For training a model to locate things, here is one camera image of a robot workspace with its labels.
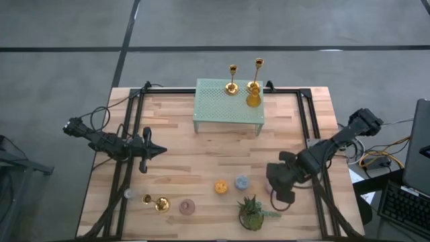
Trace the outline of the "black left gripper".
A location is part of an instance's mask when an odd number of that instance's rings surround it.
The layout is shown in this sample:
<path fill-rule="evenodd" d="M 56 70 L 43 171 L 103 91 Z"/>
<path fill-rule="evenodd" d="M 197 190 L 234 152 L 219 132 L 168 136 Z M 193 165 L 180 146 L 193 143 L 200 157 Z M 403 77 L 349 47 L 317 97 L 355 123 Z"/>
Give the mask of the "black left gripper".
<path fill-rule="evenodd" d="M 150 150 L 150 141 L 151 141 L 152 131 L 147 126 L 143 129 L 142 136 L 138 134 L 129 142 L 130 147 L 130 155 L 132 158 L 140 157 L 141 161 L 139 163 L 139 171 L 141 173 L 147 173 L 147 164 L 146 160 L 149 159 L 149 150 Z M 157 155 L 163 154 L 167 152 L 167 148 L 156 145 L 154 143 L 151 144 L 151 158 L 153 159 Z"/>

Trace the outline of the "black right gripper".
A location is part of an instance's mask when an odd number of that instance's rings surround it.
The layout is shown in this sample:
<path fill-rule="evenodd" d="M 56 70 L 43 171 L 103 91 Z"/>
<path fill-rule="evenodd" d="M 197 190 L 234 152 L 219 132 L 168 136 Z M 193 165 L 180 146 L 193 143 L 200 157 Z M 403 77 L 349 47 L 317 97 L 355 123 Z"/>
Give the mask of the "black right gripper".
<path fill-rule="evenodd" d="M 304 171 L 297 164 L 296 154 L 281 151 L 279 163 L 267 164 L 266 178 L 276 191 L 277 200 L 293 204 L 296 194 L 291 188 L 295 183 L 304 183 Z"/>

